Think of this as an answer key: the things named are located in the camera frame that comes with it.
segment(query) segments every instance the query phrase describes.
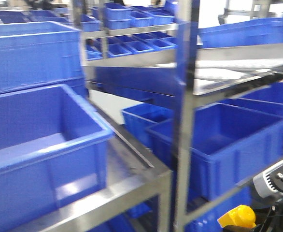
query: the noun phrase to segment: blue plastic crate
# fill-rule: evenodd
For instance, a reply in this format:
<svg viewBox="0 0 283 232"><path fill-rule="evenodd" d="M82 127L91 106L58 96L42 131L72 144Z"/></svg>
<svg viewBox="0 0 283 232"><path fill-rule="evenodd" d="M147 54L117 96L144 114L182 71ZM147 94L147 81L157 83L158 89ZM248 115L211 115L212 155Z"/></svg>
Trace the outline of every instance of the blue plastic crate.
<svg viewBox="0 0 283 232"><path fill-rule="evenodd" d="M29 11L29 15L35 17L58 17L55 12L47 11L47 10L38 10L38 11Z"/></svg>
<svg viewBox="0 0 283 232"><path fill-rule="evenodd" d="M28 23L31 20L25 16L1 16L0 15L0 24L7 23Z"/></svg>
<svg viewBox="0 0 283 232"><path fill-rule="evenodd" d="M152 7L144 7L144 6L131 6L131 9L134 11L140 11L140 12L153 11Z"/></svg>
<svg viewBox="0 0 283 232"><path fill-rule="evenodd" d="M175 44L160 39L150 39L150 40L145 40L144 42L149 44L155 51L174 49L176 47Z"/></svg>
<svg viewBox="0 0 283 232"><path fill-rule="evenodd" d="M0 11L0 16L18 16L23 17L26 14L23 11Z"/></svg>
<svg viewBox="0 0 283 232"><path fill-rule="evenodd" d="M164 8L175 15L178 11L178 0L166 0Z"/></svg>
<svg viewBox="0 0 283 232"><path fill-rule="evenodd" d="M154 154L170 159L172 121L147 131ZM213 200L283 155L283 117L212 104L196 110L193 141L190 187Z"/></svg>
<svg viewBox="0 0 283 232"><path fill-rule="evenodd" d="M220 103L244 107L252 110L262 111L272 115L283 116L283 104L268 101L258 101L251 99L224 99Z"/></svg>
<svg viewBox="0 0 283 232"><path fill-rule="evenodd" d="M176 37L165 37L162 38L162 40L166 40L170 42L171 44L174 44L175 46L177 45L177 38Z"/></svg>
<svg viewBox="0 0 283 232"><path fill-rule="evenodd" d="M130 218L139 218L142 215L149 213L151 208L146 203L140 203L127 210L127 214Z"/></svg>
<svg viewBox="0 0 283 232"><path fill-rule="evenodd" d="M123 47L121 44L115 43L108 45L108 57L114 58L114 57L122 57L132 55L132 53L127 50L125 47Z"/></svg>
<svg viewBox="0 0 283 232"><path fill-rule="evenodd" d="M127 35L116 36L115 39L118 40L119 43L133 42L137 40L136 38Z"/></svg>
<svg viewBox="0 0 283 232"><path fill-rule="evenodd" d="M174 21L174 16L165 14L160 11L148 11L151 17L153 17L152 25L164 25L164 24L171 24Z"/></svg>
<svg viewBox="0 0 283 232"><path fill-rule="evenodd" d="M84 32L99 31L99 21L96 18L82 14L81 22Z"/></svg>
<svg viewBox="0 0 283 232"><path fill-rule="evenodd" d="M91 7L92 15L96 19L99 19L99 8L97 6Z"/></svg>
<svg viewBox="0 0 283 232"><path fill-rule="evenodd" d="M130 27L131 19L120 19L120 20L105 20L105 27L111 30L125 29Z"/></svg>
<svg viewBox="0 0 283 232"><path fill-rule="evenodd" d="M88 232L135 232L135 230L126 217L120 214Z"/></svg>
<svg viewBox="0 0 283 232"><path fill-rule="evenodd" d="M199 29L203 48L283 43L283 18L260 18Z"/></svg>
<svg viewBox="0 0 283 232"><path fill-rule="evenodd" d="M153 52L154 49L143 43L142 41L133 41L124 43L125 47L132 52L133 54L145 53L145 52Z"/></svg>
<svg viewBox="0 0 283 232"><path fill-rule="evenodd" d="M11 93L19 90L25 90L25 89L32 89L32 88L38 88L43 86L50 86L50 85L59 85L59 84L66 84L68 85L75 93L78 95L81 95L82 97L86 98L88 96L88 90L85 88L85 79L83 76L69 78L69 79L58 79L50 81L42 81L39 76L36 77L36 79L31 79L32 82L27 82L27 84L24 85L18 85L15 86L12 84L10 88L2 88L0 91L0 94L3 93Z"/></svg>
<svg viewBox="0 0 283 232"><path fill-rule="evenodd" d="M163 39L163 38L171 37L170 35L168 35L168 34L166 34L164 32L161 32L161 31L151 32L151 33L149 33L149 35L151 35L155 39Z"/></svg>
<svg viewBox="0 0 283 232"><path fill-rule="evenodd" d="M98 38L98 39L92 39L93 41L93 46L95 46L95 48L99 51L101 51L101 39ZM108 37L107 38L107 43L108 44L117 44L119 41L114 38L114 37Z"/></svg>
<svg viewBox="0 0 283 232"><path fill-rule="evenodd" d="M104 8L105 18L107 20L130 19L131 10L118 3L106 3Z"/></svg>
<svg viewBox="0 0 283 232"><path fill-rule="evenodd" d="M152 26L153 18L141 12L131 12L131 27L140 28Z"/></svg>
<svg viewBox="0 0 283 232"><path fill-rule="evenodd" d="M172 110L146 103L123 109L121 113L127 131L149 148L152 148L152 141L145 129L172 118Z"/></svg>
<svg viewBox="0 0 283 232"><path fill-rule="evenodd" d="M104 188L112 134L66 85L0 94L0 232Z"/></svg>
<svg viewBox="0 0 283 232"><path fill-rule="evenodd" d="M58 22L58 23L64 23L65 25L71 25L69 20L65 17L32 17L33 21L36 20L36 22Z"/></svg>
<svg viewBox="0 0 283 232"><path fill-rule="evenodd" d="M268 88L260 89L241 96L241 98L274 102L283 106L283 83L274 83Z"/></svg>
<svg viewBox="0 0 283 232"><path fill-rule="evenodd" d="M219 217L241 204L250 206L251 202L250 189L245 187L239 193L236 193L204 215L190 222L186 226L185 232L220 232L222 228L217 222Z"/></svg>
<svg viewBox="0 0 283 232"><path fill-rule="evenodd" d="M175 16L172 12L169 12L168 10L161 9L161 10L159 10L159 12L165 13L167 15Z"/></svg>
<svg viewBox="0 0 283 232"><path fill-rule="evenodd" d="M102 59L102 53L98 51L95 47L87 45L87 59L88 60L96 60Z"/></svg>
<svg viewBox="0 0 283 232"><path fill-rule="evenodd" d="M0 25L0 91L82 75L79 30L54 22Z"/></svg>
<svg viewBox="0 0 283 232"><path fill-rule="evenodd" d="M147 34L147 33L141 33L141 34L135 34L132 36L133 38L137 39L137 40L149 40L149 39L153 39L153 36Z"/></svg>

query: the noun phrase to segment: metal surface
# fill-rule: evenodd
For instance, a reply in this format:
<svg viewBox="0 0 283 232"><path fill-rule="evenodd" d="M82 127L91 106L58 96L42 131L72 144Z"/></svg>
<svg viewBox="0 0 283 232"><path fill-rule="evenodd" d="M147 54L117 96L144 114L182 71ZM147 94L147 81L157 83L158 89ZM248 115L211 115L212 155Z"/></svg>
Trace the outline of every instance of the metal surface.
<svg viewBox="0 0 283 232"><path fill-rule="evenodd" d="M259 12L257 17L258 18L266 18L268 16L270 4L272 0L253 0L252 7L251 7L251 13L250 13L250 19L253 19L254 10L256 9L256 6L259 8Z"/></svg>
<svg viewBox="0 0 283 232"><path fill-rule="evenodd" d="M185 11L186 8L183 3L179 9L180 13L178 14L181 16L181 10ZM185 57L185 50L183 47L178 48L179 53L183 53ZM207 54L202 54L202 56L209 56L209 58L201 58L201 54L198 54L199 60L233 60L235 56L239 56L238 59L245 59L246 55L244 55L241 51L236 51L236 53L232 53L232 51L226 50L226 48L221 48L220 52L215 53L214 49L209 49ZM253 56L252 54L258 54L256 47L254 51L245 51L246 54ZM273 49L270 52L272 56L277 58L278 54L274 53ZM260 54L261 58L269 58L265 54ZM182 67L183 62L179 57L177 58L177 66ZM235 187L230 192L225 194L224 196L220 197L216 201L210 202L206 204L206 206L201 207L200 209L187 213L186 208L186 201L187 201L187 191L188 191L188 179L189 179L189 170L190 170L190 163L191 163L191 154L190 154L190 146L191 146L191 139L194 136L192 132L192 128L194 126L195 118L194 118L194 109L198 106L208 104L214 101L221 100L228 96L233 96L237 93L241 93L244 91L249 91L255 87L263 86L267 84L267 82L271 83L274 81L278 81L283 78L283 75L280 73L276 73L272 70L263 71L260 74L255 74L250 78L246 78L246 80L236 80L233 82L223 83L221 86L216 86L215 88L210 88L208 90L203 90L199 93L193 93L194 89L194 70L195 70L195 61L192 61L192 76L185 80L181 70L179 69L177 74L181 81L184 82L185 90L181 97L182 100L182 109L181 109L181 116L179 117L180 123L174 123L174 139L173 139L173 154L178 155L178 167L177 167L177 189L176 189L176 206L175 206L175 221L174 221L174 231L175 232L183 232L184 227L187 223L191 222L193 219L199 217L207 210L215 207L221 201L226 199L227 197L235 194L239 191L238 187Z"/></svg>
<svg viewBox="0 0 283 232"><path fill-rule="evenodd" d="M283 43L199 49L197 56L197 60L283 58Z"/></svg>
<svg viewBox="0 0 283 232"><path fill-rule="evenodd" d="M99 20L101 21L101 30L105 28L104 3L105 3L105 0L99 0ZM106 37L101 38L101 52L102 52L103 58L106 59L107 52L108 52L108 42L107 42Z"/></svg>
<svg viewBox="0 0 283 232"><path fill-rule="evenodd" d="M130 56L90 60L84 67L86 75L91 74L91 66L102 67L144 67L158 63L170 63L175 61L175 49L158 52L148 52Z"/></svg>
<svg viewBox="0 0 283 232"><path fill-rule="evenodd" d="M230 7L230 0L226 0L225 8L229 9L229 7Z"/></svg>
<svg viewBox="0 0 283 232"><path fill-rule="evenodd" d="M224 195L222 195L221 197L217 198L216 200L214 200L212 202L207 202L203 206L198 208L197 210L194 210L193 212L186 214L184 224L186 225L186 224L190 223L192 220L197 219L201 215L208 212L210 209L216 207L218 204L220 204L224 200L226 200L226 199L230 198L231 196L235 195L236 193L238 193L240 190L241 190L241 187L236 186L233 189L231 189L230 191L228 191L227 193L225 193Z"/></svg>
<svg viewBox="0 0 283 232"><path fill-rule="evenodd" d="M106 32L104 31L82 32L83 40L102 38L104 36L106 36Z"/></svg>
<svg viewBox="0 0 283 232"><path fill-rule="evenodd" d="M81 0L70 0L69 13L70 21L73 22L76 28L81 28L80 15L82 12L82 2Z"/></svg>
<svg viewBox="0 0 283 232"><path fill-rule="evenodd" d="M81 33L81 36L80 36L80 39L79 39L79 56L80 56L81 65L84 65L85 60L87 58L87 53L86 53L86 42L83 39L82 33Z"/></svg>
<svg viewBox="0 0 283 232"><path fill-rule="evenodd" d="M283 58L242 60L198 60L197 78L222 81L243 79L258 72L274 70L283 72Z"/></svg>
<svg viewBox="0 0 283 232"><path fill-rule="evenodd" d="M226 15L243 15L243 16L251 16L253 17L258 17L259 16L259 11L245 11L245 10L231 10L231 9L225 9L225 14ZM276 17L276 13L273 12L268 12L269 17Z"/></svg>
<svg viewBox="0 0 283 232"><path fill-rule="evenodd" d="M108 187L13 232L84 232L156 195L156 231L168 231L171 171L125 129L98 111L116 133L116 138L109 141Z"/></svg>
<svg viewBox="0 0 283 232"><path fill-rule="evenodd" d="M165 31L165 30L177 30L178 24L166 24L159 26L150 26L150 27L141 27L141 28L127 28L127 29L118 29L118 30L107 30L109 36L120 36L120 35L132 35L139 33L149 33L155 31Z"/></svg>
<svg viewBox="0 0 283 232"><path fill-rule="evenodd" d="M191 21L192 0L178 2L177 18L183 22ZM186 75L187 61L189 58L189 41L190 41L191 24L182 24L178 30L178 49L176 53L176 85L175 98L177 100L174 106L174 120L173 120L173 141L172 154L178 157L177 165L177 182L175 192L175 215L173 218L173 230L175 232L183 232L186 224L186 204L188 195L188 179L189 179L189 165L191 160L190 145L192 134L192 126L194 125L193 107L195 104L194 96L192 95L194 89L194 80L191 80Z"/></svg>

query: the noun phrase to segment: plastic storage box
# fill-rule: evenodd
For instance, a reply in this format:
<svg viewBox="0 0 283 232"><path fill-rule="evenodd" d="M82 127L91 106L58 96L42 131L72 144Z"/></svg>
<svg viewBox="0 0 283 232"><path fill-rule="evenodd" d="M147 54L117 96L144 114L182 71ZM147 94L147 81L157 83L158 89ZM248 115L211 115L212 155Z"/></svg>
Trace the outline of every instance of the plastic storage box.
<svg viewBox="0 0 283 232"><path fill-rule="evenodd" d="M164 8L160 9L160 8L154 8L155 11L159 11L161 13L164 13L166 15L171 15L171 16L174 16L173 13L169 12L168 10L165 10Z"/></svg>
<svg viewBox="0 0 283 232"><path fill-rule="evenodd" d="M251 205L251 194L249 187L245 187L239 193L228 198L222 203L218 204L215 208L211 209L204 215L190 222L186 228L185 232L220 232L222 228L217 222L217 219L229 210L243 204Z"/></svg>
<svg viewBox="0 0 283 232"><path fill-rule="evenodd" d="M283 43L283 18L260 18L199 30L203 48Z"/></svg>
<svg viewBox="0 0 283 232"><path fill-rule="evenodd" d="M25 16L2 16L0 15L0 24L7 23L28 23L31 20Z"/></svg>
<svg viewBox="0 0 283 232"><path fill-rule="evenodd" d="M88 232L135 232L124 215L118 215Z"/></svg>
<svg viewBox="0 0 283 232"><path fill-rule="evenodd" d="M162 39L162 38L169 38L171 37L170 35L164 33L164 32L161 32L161 31L157 31L157 32L151 32L149 33L149 35L151 35L153 38L156 38L156 39Z"/></svg>
<svg viewBox="0 0 283 232"><path fill-rule="evenodd" d="M150 39L150 40L145 40L145 43L149 44L155 51L175 48L175 44L170 43L166 40Z"/></svg>
<svg viewBox="0 0 283 232"><path fill-rule="evenodd" d="M170 24L174 21L174 16L160 11L148 11L147 14L154 18L152 25Z"/></svg>
<svg viewBox="0 0 283 232"><path fill-rule="evenodd" d="M48 82L82 75L79 30L54 22L0 25L0 91L38 77Z"/></svg>
<svg viewBox="0 0 283 232"><path fill-rule="evenodd" d="M93 41L93 46L95 46L95 48L99 51L101 51L101 39L92 39ZM107 38L107 43L108 44L117 44L119 41L117 39L115 39L115 37L108 37Z"/></svg>
<svg viewBox="0 0 283 232"><path fill-rule="evenodd" d="M137 40L136 38L127 35L116 36L115 39L118 40L119 43L133 42Z"/></svg>
<svg viewBox="0 0 283 232"><path fill-rule="evenodd" d="M88 90L85 88L85 79L83 76L74 77L70 79L63 79L63 80L46 81L46 82L40 82L40 77L37 77L37 79L33 79L32 81L33 83L29 83L27 85L15 86L9 89L3 89L2 91L0 91L0 93L10 93L10 92L24 90L24 89L38 88L38 87L50 86L50 85L66 84L78 95L84 98L88 96Z"/></svg>
<svg viewBox="0 0 283 232"><path fill-rule="evenodd" d="M144 6L131 6L131 9L134 11L153 11L152 7L144 7Z"/></svg>
<svg viewBox="0 0 283 232"><path fill-rule="evenodd" d="M133 38L137 39L137 40L149 40L149 39L153 39L153 36L147 34L147 33L141 33L141 34L135 34L132 36Z"/></svg>
<svg viewBox="0 0 283 232"><path fill-rule="evenodd" d="M111 30L125 29L130 27L131 19L120 19L120 20L104 20L105 27Z"/></svg>
<svg viewBox="0 0 283 232"><path fill-rule="evenodd" d="M145 52L153 52L154 49L143 43L142 41L133 41L124 43L125 47L132 52L133 54L145 53Z"/></svg>
<svg viewBox="0 0 283 232"><path fill-rule="evenodd" d="M283 107L283 83L274 83L267 88L243 95L241 98L259 100L263 102L274 102Z"/></svg>
<svg viewBox="0 0 283 232"><path fill-rule="evenodd" d="M29 15L36 16L36 17L58 17L59 16L52 11L46 11L46 10L29 11Z"/></svg>
<svg viewBox="0 0 283 232"><path fill-rule="evenodd" d="M268 114L283 116L283 104L251 99L225 99L220 103L262 111Z"/></svg>
<svg viewBox="0 0 283 232"><path fill-rule="evenodd" d="M91 7L92 15L96 19L99 19L99 8L97 6Z"/></svg>
<svg viewBox="0 0 283 232"><path fill-rule="evenodd" d="M118 3L106 3L104 13L108 20L121 20L130 19L131 10Z"/></svg>
<svg viewBox="0 0 283 232"><path fill-rule="evenodd" d="M170 159L171 121L147 129L153 152ZM283 117L225 104L195 113L190 187L208 200L283 155Z"/></svg>
<svg viewBox="0 0 283 232"><path fill-rule="evenodd" d="M152 26L153 18L141 12L131 12L131 27L140 28Z"/></svg>
<svg viewBox="0 0 283 232"><path fill-rule="evenodd" d="M85 14L81 15L81 22L84 32L99 31L99 21L94 17L89 17Z"/></svg>
<svg viewBox="0 0 283 232"><path fill-rule="evenodd" d="M18 16L23 17L26 14L23 11L0 11L0 16Z"/></svg>
<svg viewBox="0 0 283 232"><path fill-rule="evenodd" d="M121 112L127 131L149 148L152 148L152 141L145 129L172 118L172 110L145 103L123 109Z"/></svg>
<svg viewBox="0 0 283 232"><path fill-rule="evenodd" d="M102 59L102 53L98 51L95 47L87 45L87 59L88 60L96 60Z"/></svg>
<svg viewBox="0 0 283 232"><path fill-rule="evenodd" d="M114 58L114 57L121 57L121 56L127 56L132 55L132 53L127 50L125 47L123 47L121 44L109 44L108 45L108 57Z"/></svg>
<svg viewBox="0 0 283 232"><path fill-rule="evenodd" d="M66 85L0 95L0 232L104 188L112 134Z"/></svg>

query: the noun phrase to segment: yellow plastic part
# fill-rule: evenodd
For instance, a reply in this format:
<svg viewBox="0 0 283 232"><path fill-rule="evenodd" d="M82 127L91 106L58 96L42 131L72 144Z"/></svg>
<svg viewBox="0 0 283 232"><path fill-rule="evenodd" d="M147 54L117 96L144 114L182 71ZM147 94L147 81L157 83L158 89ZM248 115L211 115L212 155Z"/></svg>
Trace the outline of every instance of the yellow plastic part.
<svg viewBox="0 0 283 232"><path fill-rule="evenodd" d="M230 210L220 217L218 222L222 228L227 225L246 227L250 229L256 226L255 213L246 205L239 205L238 207Z"/></svg>

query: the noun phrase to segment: stainless steel shelf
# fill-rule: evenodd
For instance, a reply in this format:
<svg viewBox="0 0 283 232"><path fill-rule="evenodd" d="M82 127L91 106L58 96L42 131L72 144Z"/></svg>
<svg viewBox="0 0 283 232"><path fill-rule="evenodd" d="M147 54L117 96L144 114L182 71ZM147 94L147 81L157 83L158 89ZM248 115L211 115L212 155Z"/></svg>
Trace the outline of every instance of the stainless steel shelf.
<svg viewBox="0 0 283 232"><path fill-rule="evenodd" d="M235 186L216 201L206 203L201 208L193 211L186 211L186 204L182 199L187 198L188 172L191 162L190 149L188 148L191 138L194 136L191 128L194 126L193 109L201 105L219 101L227 97L236 97L239 93L252 91L263 85L270 84L283 79L283 63L280 66L258 67L256 69L248 68L249 60L258 63L259 59L283 58L283 44L267 44L257 46L230 47L230 48L212 48L201 49L197 55L199 60L212 61L212 65L205 65L204 68L219 68L237 70L238 72L248 73L251 76L237 80L219 81L210 83L197 91L193 92L193 84L187 82L187 89L184 94L184 104L182 110L182 121L179 128L176 128L179 140L174 141L174 147L178 148L178 176L177 176L177 198L176 198L176 219L175 231L183 232L186 224L215 207L224 199L232 196L240 190L241 185L247 184L244 180L240 185ZM235 65L235 60L239 60L239 65ZM192 65L192 70L203 68L197 61Z"/></svg>
<svg viewBox="0 0 283 232"><path fill-rule="evenodd" d="M273 164L269 165L268 167L271 167L272 165L279 162L280 160L274 162ZM226 199L230 198L231 196L233 196L236 193L238 193L239 191L241 191L242 188L252 184L253 183L252 179L253 179L254 176L255 175L252 175L252 176L240 181L234 188L232 188L230 191L226 192L225 194L223 194L221 197L217 198L216 200L206 202L205 204L203 204L202 206L200 206L196 210L188 212L185 216L185 223L187 224L187 223L193 221L194 219L200 217L201 215L208 212L210 209L216 207L218 204L222 203Z"/></svg>
<svg viewBox="0 0 283 232"><path fill-rule="evenodd" d="M142 27L142 28L107 30L107 34L109 36L120 36L120 35L131 35L131 34L149 33L149 32L165 31L165 30L177 30L177 29L178 29L178 24L172 23L172 24L159 25L159 26Z"/></svg>
<svg viewBox="0 0 283 232"><path fill-rule="evenodd" d="M171 171L122 126L98 111L116 134L108 142L108 186L13 232L85 232L154 196L158 196L154 231L168 231Z"/></svg>
<svg viewBox="0 0 283 232"><path fill-rule="evenodd" d="M107 59L88 60L85 63L85 73L91 66L106 67L144 67L157 63L169 63L175 61L175 49L158 52L140 53L130 56L114 57Z"/></svg>
<svg viewBox="0 0 283 232"><path fill-rule="evenodd" d="M82 39L89 40L95 38L102 38L106 36L105 31L92 31L92 32L82 32Z"/></svg>
<svg viewBox="0 0 283 232"><path fill-rule="evenodd" d="M192 1L180 1L179 2L179 14L178 17L183 19L184 21L187 20L188 16L191 15L190 9L192 6ZM247 14L248 12L234 12L234 14ZM160 30L168 30L167 28L160 28L160 29L153 29L150 28L138 28L138 29L122 29L122 30L107 30L107 36L120 36L120 35L128 35L128 34L136 34L136 33L145 33L151 31L160 31ZM283 48L279 48L275 46L280 54L283 54ZM239 57L237 59L244 59L243 57L252 54L260 54L263 56L262 58L269 58L272 56L278 57L278 53L274 51L274 49L264 47L256 49L254 46L247 46L244 47L243 50L238 47L238 51L230 50L230 49L222 49L222 51L216 51L214 49L210 49L209 52L203 52L204 54L199 54L199 59L204 59L204 57L216 57L216 58L209 58L208 60L233 60L235 57ZM106 60L96 60L96 61L88 61L86 63L85 72L87 74L94 74L93 69L91 66L113 66L113 67L145 67L153 65L156 59L152 60L151 62L148 61L149 58L152 58L149 55L145 55L143 61L132 61L132 56L122 57L122 58L112 58ZM173 62L175 59L167 61L159 60L157 63L167 63ZM190 81L187 82L187 91L183 94L184 103L182 105L182 109L179 110L181 112L182 121L179 121L179 125L174 128L176 139L173 141L173 147L177 148L176 154L179 157L178 160L178 176L177 176L177 193L176 193L176 204L175 204L175 221L174 221L174 231L176 232L183 232L184 226L190 222L192 219L198 217L202 213L206 212L208 209L216 206L221 201L226 199L227 197L235 194L237 191L240 190L240 187L236 186L230 192L219 198L217 201L210 202L202 206L200 209L187 213L186 211L186 202L184 199L187 199L187 189L188 189L188 172L189 172L189 163L190 163L190 144L191 138L190 136L194 136L192 134L192 125L194 124L194 115L193 110L194 108L198 107L202 104L211 103L214 101L218 101L220 99L234 96L235 94L242 93L245 91L250 91L256 87L261 87L263 85L278 81L283 78L283 71L275 71L270 70L266 72L259 72L255 73L255 75L246 78L240 79L236 81L215 81L211 82L208 86L203 86L200 88L196 88L193 92L193 84Z"/></svg>
<svg viewBox="0 0 283 232"><path fill-rule="evenodd" d="M244 10L231 10L231 9L226 9L226 13L228 15L242 15L242 16L250 16L251 11L244 11ZM253 12L253 17L258 17L259 11L254 11ZM271 17L276 17L277 14L274 12L269 12L269 16Z"/></svg>

